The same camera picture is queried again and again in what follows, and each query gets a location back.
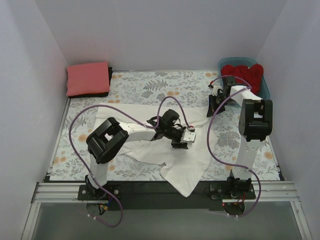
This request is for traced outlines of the white t shirt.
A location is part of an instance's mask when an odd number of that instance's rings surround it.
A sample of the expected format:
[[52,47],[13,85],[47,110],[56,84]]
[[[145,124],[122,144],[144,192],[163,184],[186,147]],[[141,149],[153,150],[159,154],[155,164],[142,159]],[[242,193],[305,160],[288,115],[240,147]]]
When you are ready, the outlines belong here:
[[[216,134],[209,129],[210,120],[206,117],[205,107],[178,106],[171,108],[177,112],[178,118],[186,117],[185,127],[194,127],[195,140],[188,143],[186,149],[175,149],[172,141],[163,136],[157,140],[128,140],[119,150],[118,155],[125,155],[138,162],[160,165],[160,175],[170,183],[183,197],[191,195],[196,185],[209,168],[212,156],[207,144],[214,149],[218,142]],[[95,116],[94,127],[97,128],[107,118],[113,117],[119,123],[133,124],[142,121],[143,130],[152,130],[160,126],[160,119],[169,107],[158,108],[154,105],[110,104],[110,108],[99,107]]]

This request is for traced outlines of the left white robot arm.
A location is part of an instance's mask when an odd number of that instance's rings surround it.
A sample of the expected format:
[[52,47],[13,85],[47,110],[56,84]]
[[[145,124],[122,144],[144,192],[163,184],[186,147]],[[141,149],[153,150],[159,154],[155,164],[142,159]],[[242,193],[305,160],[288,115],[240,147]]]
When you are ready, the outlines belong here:
[[143,124],[119,122],[114,117],[107,118],[86,140],[91,172],[85,177],[85,184],[89,194],[95,200],[106,196],[108,163],[125,143],[167,138],[171,140],[173,149],[187,150],[188,144],[195,142],[195,129],[177,123],[179,119],[179,114],[172,109],[147,120],[150,128]]

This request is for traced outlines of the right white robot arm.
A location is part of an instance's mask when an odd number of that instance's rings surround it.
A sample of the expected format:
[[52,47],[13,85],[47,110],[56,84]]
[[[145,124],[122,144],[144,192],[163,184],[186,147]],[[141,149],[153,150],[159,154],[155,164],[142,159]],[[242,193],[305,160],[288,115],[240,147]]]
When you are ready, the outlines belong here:
[[[214,82],[222,79],[222,85]],[[212,89],[209,95],[207,117],[214,117],[225,110],[229,101],[235,101],[240,107],[238,131],[241,136],[240,147],[236,163],[224,163],[232,166],[226,181],[214,190],[237,199],[245,193],[252,191],[252,167],[262,142],[273,129],[273,102],[263,99],[252,92],[252,86],[244,79],[223,75],[212,80],[208,87]]]

